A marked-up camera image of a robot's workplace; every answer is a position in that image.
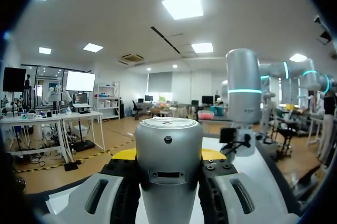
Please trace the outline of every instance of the ceiling air conditioner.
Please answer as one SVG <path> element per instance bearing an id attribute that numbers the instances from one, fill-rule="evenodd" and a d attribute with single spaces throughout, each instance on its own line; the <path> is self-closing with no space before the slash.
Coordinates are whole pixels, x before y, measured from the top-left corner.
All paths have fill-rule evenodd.
<path id="1" fill-rule="evenodd" d="M 125 64 L 125 65 L 129 65 L 129 66 L 134 66 L 140 63 L 144 62 L 144 58 L 141 57 L 138 54 L 126 54 L 124 56 L 122 56 L 118 62 Z"/>

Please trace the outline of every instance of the ceiling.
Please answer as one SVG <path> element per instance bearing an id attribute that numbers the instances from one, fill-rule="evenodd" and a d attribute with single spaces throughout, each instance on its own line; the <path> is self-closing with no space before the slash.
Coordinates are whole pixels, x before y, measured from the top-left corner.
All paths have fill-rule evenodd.
<path id="1" fill-rule="evenodd" d="M 139 54 L 144 65 L 120 66 L 137 73 L 148 73 L 148 67 L 151 72 L 224 70 L 226 53 L 239 47 L 254 50 L 261 62 L 301 53 L 322 73 L 337 69 L 329 57 L 332 44 L 316 40 L 323 29 L 313 21 L 318 11 L 310 0 L 201 0 L 203 16 L 176 21 L 161 1 L 31 0 L 14 35 L 21 54 L 35 60 L 115 64 L 122 55 Z M 191 44 L 204 42 L 213 44 L 214 53 L 195 54 Z M 84 51 L 87 43 L 104 48 Z M 51 55 L 39 54 L 39 47 L 51 48 Z"/>

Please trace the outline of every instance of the person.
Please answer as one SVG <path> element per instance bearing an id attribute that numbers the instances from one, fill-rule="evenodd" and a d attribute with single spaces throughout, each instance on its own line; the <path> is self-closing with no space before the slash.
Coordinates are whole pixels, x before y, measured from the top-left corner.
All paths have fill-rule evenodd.
<path id="1" fill-rule="evenodd" d="M 337 99 L 336 99 L 334 92 L 327 91 L 324 97 L 325 114 L 323 118 L 322 137 L 321 137 L 320 146 L 318 149 L 318 157 L 320 161 L 324 160 L 326 152 L 328 151 L 328 148 L 329 148 L 336 104 L 337 104 Z"/>

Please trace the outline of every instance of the shelving unit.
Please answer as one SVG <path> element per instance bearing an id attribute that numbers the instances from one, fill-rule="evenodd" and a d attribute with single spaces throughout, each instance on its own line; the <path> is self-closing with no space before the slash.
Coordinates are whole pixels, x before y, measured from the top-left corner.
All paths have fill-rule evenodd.
<path id="1" fill-rule="evenodd" d="M 105 83 L 95 84 L 94 86 L 94 110 L 101 112 L 102 120 L 105 119 L 120 119 L 120 82 L 113 82 L 106 86 Z M 100 94 L 105 93 L 107 97 L 99 97 Z M 117 101 L 117 106 L 106 107 L 106 100 Z M 104 102 L 104 107 L 100 107 L 100 102 Z"/>

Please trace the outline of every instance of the yellow panel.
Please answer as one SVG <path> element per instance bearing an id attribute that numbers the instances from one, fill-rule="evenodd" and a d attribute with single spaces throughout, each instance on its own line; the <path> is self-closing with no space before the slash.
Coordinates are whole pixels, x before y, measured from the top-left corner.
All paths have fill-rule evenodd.
<path id="1" fill-rule="evenodd" d="M 210 150 L 210 149 L 202 149 L 202 157 L 203 160 L 218 160 L 218 159 L 226 159 L 226 156 L 222 153 Z M 122 160 L 135 160 L 136 158 L 136 148 L 126 149 L 114 154 L 112 156 L 113 159 L 122 159 Z"/>
<path id="2" fill-rule="evenodd" d="M 122 159 L 122 160 L 135 160 L 135 158 L 136 158 L 136 148 L 122 150 L 112 156 L 112 159 Z"/>
<path id="3" fill-rule="evenodd" d="M 227 159 L 225 155 L 222 153 L 215 151 L 215 150 L 210 150 L 210 149 L 202 149 L 202 159 L 203 160 L 218 160 L 218 159 Z"/>

